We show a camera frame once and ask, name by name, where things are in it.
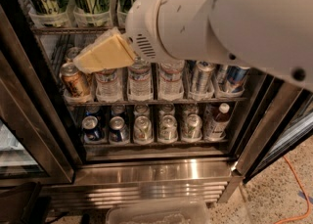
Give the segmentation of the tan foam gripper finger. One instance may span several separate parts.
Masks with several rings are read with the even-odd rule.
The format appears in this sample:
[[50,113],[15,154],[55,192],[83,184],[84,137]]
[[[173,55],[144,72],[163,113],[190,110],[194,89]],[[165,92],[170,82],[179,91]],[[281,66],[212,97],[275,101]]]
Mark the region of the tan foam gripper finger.
[[126,36],[117,27],[105,31],[74,59],[75,66],[84,73],[132,66],[137,55]]

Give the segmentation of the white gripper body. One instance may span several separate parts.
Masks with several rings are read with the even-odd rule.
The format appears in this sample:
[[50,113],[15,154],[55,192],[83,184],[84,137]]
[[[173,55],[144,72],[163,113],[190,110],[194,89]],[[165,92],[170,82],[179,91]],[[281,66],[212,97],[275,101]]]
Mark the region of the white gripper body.
[[125,31],[137,56],[150,63],[175,63],[160,33],[175,21],[172,0],[136,0],[129,10]]

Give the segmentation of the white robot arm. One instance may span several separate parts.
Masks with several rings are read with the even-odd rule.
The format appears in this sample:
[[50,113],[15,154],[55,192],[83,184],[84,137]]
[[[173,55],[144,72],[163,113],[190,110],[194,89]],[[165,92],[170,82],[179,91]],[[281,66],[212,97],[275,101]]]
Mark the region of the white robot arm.
[[74,58],[84,73],[181,60],[254,67],[313,91],[313,0],[136,0]]

